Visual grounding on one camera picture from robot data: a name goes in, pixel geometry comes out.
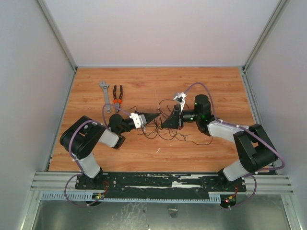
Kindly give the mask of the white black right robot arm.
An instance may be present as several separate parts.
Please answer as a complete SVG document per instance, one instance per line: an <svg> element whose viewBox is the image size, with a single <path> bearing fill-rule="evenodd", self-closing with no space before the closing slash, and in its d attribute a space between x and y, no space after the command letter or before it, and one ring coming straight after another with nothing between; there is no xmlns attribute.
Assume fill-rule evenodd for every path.
<svg viewBox="0 0 307 230"><path fill-rule="evenodd" d="M278 160L276 150L261 125L236 126L215 119L209 98L204 94L195 97L192 110L184 110L184 96L181 93L174 98L177 104L161 127L182 129L184 123L194 122L201 133L235 144L238 160L218 172L217 183L220 189L228 191L238 178L254 173Z"/></svg>

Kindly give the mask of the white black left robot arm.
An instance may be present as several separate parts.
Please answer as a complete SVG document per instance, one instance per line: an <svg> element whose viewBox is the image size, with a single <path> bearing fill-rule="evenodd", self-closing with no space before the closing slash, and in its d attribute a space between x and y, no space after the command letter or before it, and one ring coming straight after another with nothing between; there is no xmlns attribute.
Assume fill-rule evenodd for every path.
<svg viewBox="0 0 307 230"><path fill-rule="evenodd" d="M59 143L81 170L79 179L84 179L92 189L98 189L103 183L103 170L93 154L97 143L117 150L125 141L123 133L144 128L159 115L136 111L123 118L120 114L113 114L107 126L84 115L61 135Z"/></svg>

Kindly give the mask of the black zip tie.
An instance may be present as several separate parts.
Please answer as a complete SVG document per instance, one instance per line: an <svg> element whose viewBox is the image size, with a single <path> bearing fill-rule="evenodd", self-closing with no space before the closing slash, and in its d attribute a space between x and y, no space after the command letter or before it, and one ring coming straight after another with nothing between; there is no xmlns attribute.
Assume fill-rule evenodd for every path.
<svg viewBox="0 0 307 230"><path fill-rule="evenodd" d="M161 113L160 113L160 110L159 109L156 109L156 113L158 114L158 116L155 118L155 124L156 126L159 128L161 126Z"/></svg>

